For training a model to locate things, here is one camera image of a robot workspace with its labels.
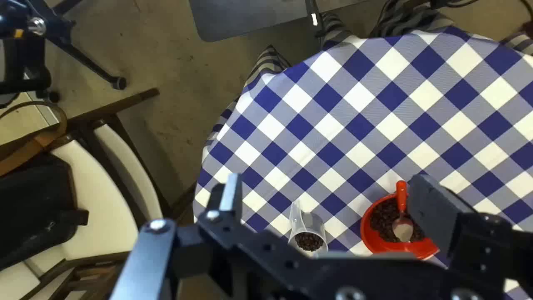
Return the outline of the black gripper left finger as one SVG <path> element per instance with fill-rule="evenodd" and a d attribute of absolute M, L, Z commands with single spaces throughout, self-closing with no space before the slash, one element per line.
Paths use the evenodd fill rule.
<path fill-rule="evenodd" d="M 242 176 L 231 173 L 224 183 L 214 186 L 207 208 L 201 216 L 201 224 L 204 228 L 232 229 L 241 224 L 242 206 Z"/>

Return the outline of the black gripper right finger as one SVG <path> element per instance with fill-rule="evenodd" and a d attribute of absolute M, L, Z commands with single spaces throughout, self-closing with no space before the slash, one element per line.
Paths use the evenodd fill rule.
<path fill-rule="evenodd" d="M 466 234 L 482 214 L 434 176 L 419 173 L 409 181 L 409 213 L 449 259 L 484 256 L 484 246 Z"/>

